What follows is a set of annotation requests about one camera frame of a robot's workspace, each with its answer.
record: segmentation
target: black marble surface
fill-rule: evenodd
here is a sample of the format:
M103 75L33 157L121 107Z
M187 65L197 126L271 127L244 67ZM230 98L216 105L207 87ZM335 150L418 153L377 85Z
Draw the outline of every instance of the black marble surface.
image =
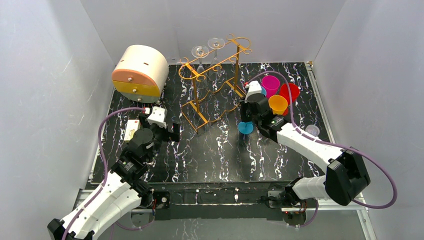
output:
M240 134L238 109L226 114L222 120L203 127L198 134L181 114L181 105L194 98L191 81L178 75L179 65L169 66L167 84L160 107L168 109L167 119L180 123L181 141L164 142L154 166L145 176L148 182L228 182L228 181L291 181L299 176L314 177L323 172L310 160L294 150L263 137L256 128L250 135ZM301 127L314 124L320 128L319 137L329 140L304 63L248 63L241 64L240 86L260 72L273 70L282 73L288 81L300 87L300 96L294 107L294 120ZM219 79L209 81L200 91L217 89L234 76L234 65L225 64ZM201 104L207 118L216 118L224 109L230 109L240 97L230 87L215 95L209 95ZM127 107L151 107L151 104L133 102L119 92L112 96L109 113ZM195 122L199 118L186 107L183 111ZM124 130L128 119L135 119L138 112L119 114L106 123L103 144L108 165L111 166L121 153ZM92 183L103 179L103 164L97 154Z

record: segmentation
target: yellow cup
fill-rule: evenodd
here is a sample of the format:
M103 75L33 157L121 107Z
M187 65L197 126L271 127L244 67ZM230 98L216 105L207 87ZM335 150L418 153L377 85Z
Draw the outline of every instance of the yellow cup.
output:
M269 107L275 115L282 115L289 105L287 100L280 95L271 96L268 100Z

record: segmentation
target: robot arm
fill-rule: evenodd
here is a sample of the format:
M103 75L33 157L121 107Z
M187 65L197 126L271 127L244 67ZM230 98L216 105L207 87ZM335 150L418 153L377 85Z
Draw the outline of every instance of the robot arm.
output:
M70 221L82 210L72 224L66 240L96 240L114 222L132 209L152 202L153 188L141 177L157 155L162 142L180 141L180 126L173 123L173 129L165 122L167 110L153 107L151 114L142 113L139 120L142 128L123 148L118 161L107 174L107 182L99 185L70 214L53 219L47 226L52 240L60 240ZM86 203L101 189L96 198Z
M258 93L258 86L257 81L250 82L246 98L240 101L241 120L253 122L262 135L302 154L325 174L295 179L285 187L283 201L295 205L301 200L316 198L348 205L371 182L362 157L303 137L301 134L319 140L301 129L299 134L289 120L282 115L274 115L268 99Z

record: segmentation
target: gray wall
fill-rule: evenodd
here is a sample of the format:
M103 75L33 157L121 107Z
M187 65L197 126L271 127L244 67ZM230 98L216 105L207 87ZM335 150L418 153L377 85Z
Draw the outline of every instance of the gray wall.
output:
M317 56L344 0L81 0L112 60L134 44L174 64L232 33L251 40L241 62L303 62ZM219 51L219 57L236 48Z
M0 1L0 239L49 239L85 185L114 64L80 1Z
M424 2L348 0L315 60L314 72L339 143L369 153L394 177L394 206L370 210L378 239L423 239ZM392 190L370 168L364 192L385 204Z

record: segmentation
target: yellow drawer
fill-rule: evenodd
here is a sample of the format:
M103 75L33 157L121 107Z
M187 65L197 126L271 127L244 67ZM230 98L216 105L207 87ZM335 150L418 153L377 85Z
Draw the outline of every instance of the yellow drawer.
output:
M139 94L152 97L160 97L161 92L158 86L134 84L131 82L112 81L115 88L120 93Z

